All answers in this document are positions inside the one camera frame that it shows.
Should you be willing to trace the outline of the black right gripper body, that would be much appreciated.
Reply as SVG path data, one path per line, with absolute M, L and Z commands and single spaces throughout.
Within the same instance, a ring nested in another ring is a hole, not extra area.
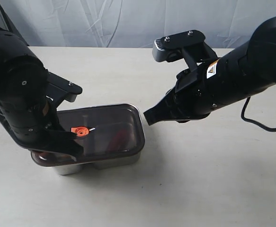
M 165 96 L 143 115 L 148 125 L 158 122 L 201 120 L 221 108 L 221 102 L 210 88 L 217 75 L 217 61 L 189 64 L 176 76 L 176 83 Z

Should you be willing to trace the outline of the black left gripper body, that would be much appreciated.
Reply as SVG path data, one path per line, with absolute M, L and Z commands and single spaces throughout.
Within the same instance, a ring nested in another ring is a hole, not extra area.
M 22 148 L 38 153 L 69 156 L 77 160 L 83 147 L 76 134 L 60 125 L 57 111 L 45 95 L 0 94 L 0 124 Z

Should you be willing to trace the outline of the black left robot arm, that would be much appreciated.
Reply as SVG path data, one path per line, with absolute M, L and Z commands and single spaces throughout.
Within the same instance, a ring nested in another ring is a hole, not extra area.
M 0 28 L 0 123 L 22 148 L 77 159 L 83 147 L 57 115 L 63 102 L 74 102 L 82 88 L 49 72 L 15 34 Z

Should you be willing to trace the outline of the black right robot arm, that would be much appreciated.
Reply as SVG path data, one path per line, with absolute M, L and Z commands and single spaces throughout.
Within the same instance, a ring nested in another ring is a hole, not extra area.
M 222 57 L 198 30 L 156 39 L 152 54 L 158 62 L 183 59 L 187 68 L 159 103 L 144 112 L 147 123 L 203 119 L 276 85 L 276 17 L 263 22 L 247 42 Z

